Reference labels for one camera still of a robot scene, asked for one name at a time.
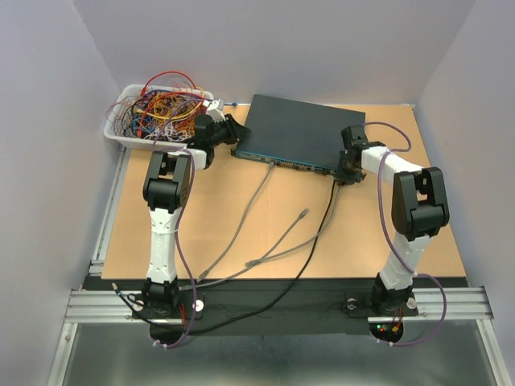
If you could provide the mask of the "teal network switch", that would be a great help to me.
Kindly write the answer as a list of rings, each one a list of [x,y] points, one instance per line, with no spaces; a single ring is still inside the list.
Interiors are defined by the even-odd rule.
[[[365,122],[365,113],[351,109],[253,96],[235,158],[273,163],[322,175],[336,173],[344,150],[341,130]]]

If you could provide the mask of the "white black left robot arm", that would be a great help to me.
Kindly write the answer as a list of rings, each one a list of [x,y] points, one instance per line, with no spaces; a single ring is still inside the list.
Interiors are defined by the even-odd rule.
[[[163,317],[172,316],[179,309],[175,234],[195,171],[211,166],[217,146],[236,144],[251,133],[230,114],[219,121],[201,114],[195,118],[194,129],[194,136],[186,145],[152,152],[142,189],[151,230],[150,263],[142,303]]]

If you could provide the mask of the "grey ethernet cable short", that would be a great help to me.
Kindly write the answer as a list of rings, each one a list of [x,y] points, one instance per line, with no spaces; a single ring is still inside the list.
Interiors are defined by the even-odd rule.
[[[305,215],[308,212],[309,212],[309,209],[307,207],[304,208],[299,213],[298,217],[293,221],[293,223],[286,229],[286,231],[279,237],[279,239],[271,246],[271,248],[267,252],[265,252],[263,256],[261,256],[261,257],[259,257],[257,259],[253,259],[253,260],[247,261],[245,263],[245,268],[253,267],[253,266],[257,265],[258,263],[264,261],[283,242],[283,240],[288,236],[290,231],[295,227],[295,225],[300,220],[302,220],[305,217]]]

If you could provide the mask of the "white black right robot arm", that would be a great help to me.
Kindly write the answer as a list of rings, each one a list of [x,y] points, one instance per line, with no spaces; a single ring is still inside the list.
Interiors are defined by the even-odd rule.
[[[342,129],[341,137],[344,149],[336,172],[338,183],[360,183],[368,172],[377,176],[381,227],[390,253],[375,279],[370,306],[388,314],[409,301],[423,252],[449,223],[443,172],[406,161],[398,155],[399,149],[371,142],[364,125]]]

